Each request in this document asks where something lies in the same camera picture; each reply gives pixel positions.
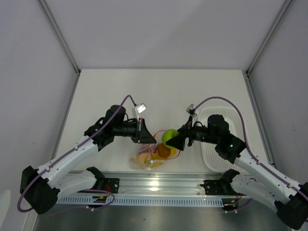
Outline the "green apple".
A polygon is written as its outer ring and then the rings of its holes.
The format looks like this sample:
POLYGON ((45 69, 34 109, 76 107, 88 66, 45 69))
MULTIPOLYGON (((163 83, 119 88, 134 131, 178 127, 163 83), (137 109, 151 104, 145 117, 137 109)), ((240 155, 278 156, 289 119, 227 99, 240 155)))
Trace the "green apple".
POLYGON ((162 143, 164 145, 167 144, 167 141, 169 141, 170 139, 176 137, 178 135, 178 131, 175 129, 168 129, 166 130, 163 135, 162 135, 162 143))

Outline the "brown kiwi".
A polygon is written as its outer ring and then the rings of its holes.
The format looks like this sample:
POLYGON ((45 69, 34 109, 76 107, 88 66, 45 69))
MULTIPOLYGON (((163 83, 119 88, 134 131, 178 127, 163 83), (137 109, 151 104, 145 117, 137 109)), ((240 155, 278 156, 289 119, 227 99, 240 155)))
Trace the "brown kiwi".
POLYGON ((163 143, 158 144, 157 153, 162 158, 168 158, 171 155, 171 149, 164 146, 163 143))

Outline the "clear orange zip top bag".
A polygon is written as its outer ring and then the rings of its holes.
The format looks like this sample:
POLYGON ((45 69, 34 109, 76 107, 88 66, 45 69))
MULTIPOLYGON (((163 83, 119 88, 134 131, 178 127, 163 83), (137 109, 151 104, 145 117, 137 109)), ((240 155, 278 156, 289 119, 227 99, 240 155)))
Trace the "clear orange zip top bag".
POLYGON ((169 160, 179 157, 181 151, 167 146, 167 141, 178 135, 175 129, 159 130, 153 137, 154 144, 142 144, 129 159, 129 167, 133 170, 152 170, 169 160))

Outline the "small yellow orange fruit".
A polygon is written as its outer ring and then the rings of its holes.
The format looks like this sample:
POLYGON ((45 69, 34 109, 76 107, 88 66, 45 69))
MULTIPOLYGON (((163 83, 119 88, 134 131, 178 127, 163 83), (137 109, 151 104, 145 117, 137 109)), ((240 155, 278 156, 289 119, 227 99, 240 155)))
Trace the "small yellow orange fruit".
POLYGON ((150 162, 148 167, 149 168, 154 168, 154 167, 158 167, 160 165, 162 165, 165 162, 165 159, 160 157, 157 153, 154 153, 151 157, 150 157, 150 162))

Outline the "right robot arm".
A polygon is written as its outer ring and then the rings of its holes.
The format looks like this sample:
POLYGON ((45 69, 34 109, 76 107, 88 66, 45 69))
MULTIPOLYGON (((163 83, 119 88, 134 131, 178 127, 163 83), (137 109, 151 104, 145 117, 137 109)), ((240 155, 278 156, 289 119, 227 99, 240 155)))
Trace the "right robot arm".
POLYGON ((293 230, 299 230, 307 222, 308 184, 301 184, 259 160, 244 141, 230 133, 222 115, 211 115, 207 126, 193 125, 188 120, 166 144, 182 151, 194 141, 214 144, 221 158, 251 175, 248 178, 238 171, 228 170, 219 185, 223 193, 235 191, 249 196, 272 209, 293 230))

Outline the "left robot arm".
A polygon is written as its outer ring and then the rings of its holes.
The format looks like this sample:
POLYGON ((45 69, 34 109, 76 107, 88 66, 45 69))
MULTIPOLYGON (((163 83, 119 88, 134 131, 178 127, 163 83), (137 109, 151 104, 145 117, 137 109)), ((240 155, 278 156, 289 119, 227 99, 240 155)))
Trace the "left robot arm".
POLYGON ((156 139, 148 131, 144 118, 140 117, 145 109, 145 104, 138 104, 132 109, 134 117, 125 119, 126 109, 122 105, 112 105, 65 154, 38 168, 26 167, 21 176, 18 211, 24 211, 21 208, 23 199, 31 206, 28 211, 44 214, 60 198, 79 191, 100 192, 104 188, 104 175, 97 168, 89 167, 75 176, 67 174, 111 144, 115 137, 129 137, 138 144, 155 144, 156 139))

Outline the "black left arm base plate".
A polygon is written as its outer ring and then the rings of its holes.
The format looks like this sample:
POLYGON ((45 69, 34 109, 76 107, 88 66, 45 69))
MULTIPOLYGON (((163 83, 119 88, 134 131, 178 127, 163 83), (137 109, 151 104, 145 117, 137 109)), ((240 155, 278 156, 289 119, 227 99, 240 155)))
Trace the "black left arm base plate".
POLYGON ((102 180, 98 180, 95 188, 97 190, 109 191, 111 193, 118 193, 120 186, 119 178, 104 178, 102 180))

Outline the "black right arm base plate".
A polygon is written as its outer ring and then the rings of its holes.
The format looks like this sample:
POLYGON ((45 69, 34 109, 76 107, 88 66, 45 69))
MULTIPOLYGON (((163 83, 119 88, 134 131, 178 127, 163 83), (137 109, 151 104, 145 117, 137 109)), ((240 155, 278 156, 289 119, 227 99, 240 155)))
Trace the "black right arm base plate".
POLYGON ((221 180, 204 180, 200 187, 204 189, 206 195, 234 195, 231 186, 221 180))

